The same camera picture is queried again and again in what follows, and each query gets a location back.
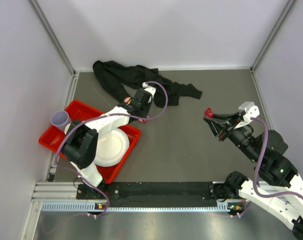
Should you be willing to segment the red nail polish bottle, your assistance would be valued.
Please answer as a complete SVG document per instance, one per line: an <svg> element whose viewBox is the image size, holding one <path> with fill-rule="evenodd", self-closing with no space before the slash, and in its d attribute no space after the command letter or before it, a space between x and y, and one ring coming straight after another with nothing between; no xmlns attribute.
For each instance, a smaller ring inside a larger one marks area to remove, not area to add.
<svg viewBox="0 0 303 240"><path fill-rule="evenodd" d="M213 111L212 111L212 109L210 107L208 107L204 111L204 117L206 117L206 118L213 118L214 117L214 113L213 113Z"/></svg>

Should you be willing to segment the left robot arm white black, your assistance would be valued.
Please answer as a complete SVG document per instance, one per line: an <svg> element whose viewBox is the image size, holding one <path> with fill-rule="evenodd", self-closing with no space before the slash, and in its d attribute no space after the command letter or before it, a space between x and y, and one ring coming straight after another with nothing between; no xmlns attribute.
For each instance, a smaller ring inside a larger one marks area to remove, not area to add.
<svg viewBox="0 0 303 240"><path fill-rule="evenodd" d="M78 175L83 177L88 185L87 192L93 198L100 198L105 192L103 177L94 163L99 139L119 127L146 118L155 93L155 87L141 88L129 103L119 103L96 120L74 120L65 129L65 139L58 151L71 162Z"/></svg>

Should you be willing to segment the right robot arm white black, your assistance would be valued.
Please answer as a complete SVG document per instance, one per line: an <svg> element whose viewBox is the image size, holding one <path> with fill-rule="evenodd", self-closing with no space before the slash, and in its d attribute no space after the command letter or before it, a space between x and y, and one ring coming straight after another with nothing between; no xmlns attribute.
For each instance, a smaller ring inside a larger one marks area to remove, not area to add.
<svg viewBox="0 0 303 240"><path fill-rule="evenodd" d="M230 173L223 198L242 198L280 220L297 240L303 240L303 179L284 156L288 145L258 117L256 106L233 114L215 114L210 108L204 121L219 140L230 140L251 162L254 177Z"/></svg>

